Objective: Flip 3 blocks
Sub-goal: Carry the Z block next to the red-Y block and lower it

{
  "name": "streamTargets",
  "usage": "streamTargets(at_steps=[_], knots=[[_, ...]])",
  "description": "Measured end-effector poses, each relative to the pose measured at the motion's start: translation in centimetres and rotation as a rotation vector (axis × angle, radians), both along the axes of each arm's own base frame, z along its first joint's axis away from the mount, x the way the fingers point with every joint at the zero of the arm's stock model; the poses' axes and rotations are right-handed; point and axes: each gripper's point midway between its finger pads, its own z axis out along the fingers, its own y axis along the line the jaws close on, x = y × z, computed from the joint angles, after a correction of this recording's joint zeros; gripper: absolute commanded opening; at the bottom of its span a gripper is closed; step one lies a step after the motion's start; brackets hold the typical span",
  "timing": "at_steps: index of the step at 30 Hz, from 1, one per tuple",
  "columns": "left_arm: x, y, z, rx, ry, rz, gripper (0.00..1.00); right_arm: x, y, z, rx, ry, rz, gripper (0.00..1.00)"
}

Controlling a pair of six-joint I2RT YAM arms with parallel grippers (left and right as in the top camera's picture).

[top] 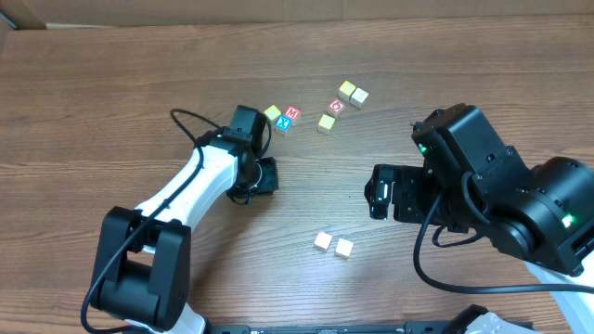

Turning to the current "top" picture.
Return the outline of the red Y block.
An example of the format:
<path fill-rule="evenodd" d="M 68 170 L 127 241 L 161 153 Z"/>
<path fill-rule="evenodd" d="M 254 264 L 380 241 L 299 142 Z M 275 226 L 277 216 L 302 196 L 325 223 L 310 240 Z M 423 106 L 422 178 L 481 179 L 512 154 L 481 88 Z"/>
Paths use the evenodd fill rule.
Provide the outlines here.
<path fill-rule="evenodd" d="M 323 231 L 320 231 L 316 236 L 314 245 L 317 249 L 326 252 L 329 249 L 331 241 L 332 241 L 331 235 L 329 235 Z"/>

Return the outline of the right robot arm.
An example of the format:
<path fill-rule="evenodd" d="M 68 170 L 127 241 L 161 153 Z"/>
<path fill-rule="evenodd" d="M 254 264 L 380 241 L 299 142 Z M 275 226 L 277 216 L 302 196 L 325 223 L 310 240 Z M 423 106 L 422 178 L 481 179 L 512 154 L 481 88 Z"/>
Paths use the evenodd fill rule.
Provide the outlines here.
<path fill-rule="evenodd" d="M 483 294 L 548 292 L 576 333 L 593 329 L 593 172 L 554 157 L 534 167 L 503 143 L 482 111 L 437 109 L 412 126 L 420 167 L 378 164 L 365 187 L 369 214 L 421 230 L 487 238 L 523 261 L 530 285 L 483 286 Z"/>

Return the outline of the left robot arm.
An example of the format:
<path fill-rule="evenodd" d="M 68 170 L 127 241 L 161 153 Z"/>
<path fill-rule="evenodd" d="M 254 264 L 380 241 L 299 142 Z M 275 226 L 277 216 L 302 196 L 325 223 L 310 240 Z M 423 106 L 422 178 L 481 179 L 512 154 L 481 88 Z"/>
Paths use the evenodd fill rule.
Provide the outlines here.
<path fill-rule="evenodd" d="M 189 161 L 156 195 L 105 215 L 80 311 L 85 331 L 96 332 L 87 315 L 94 308 L 124 321 L 117 333 L 209 332 L 187 302 L 192 234 L 219 197 L 248 205 L 278 190 L 271 138 L 270 119 L 239 105 L 228 126 L 189 136 Z"/>

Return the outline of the yellow ladybug block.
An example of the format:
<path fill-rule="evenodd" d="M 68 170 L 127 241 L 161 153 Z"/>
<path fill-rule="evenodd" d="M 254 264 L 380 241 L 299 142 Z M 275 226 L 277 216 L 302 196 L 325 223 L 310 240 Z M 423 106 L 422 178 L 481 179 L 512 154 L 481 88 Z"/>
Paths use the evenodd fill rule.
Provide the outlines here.
<path fill-rule="evenodd" d="M 335 248 L 335 255 L 343 259 L 348 259 L 351 256 L 354 243 L 350 240 L 339 238 Z"/>

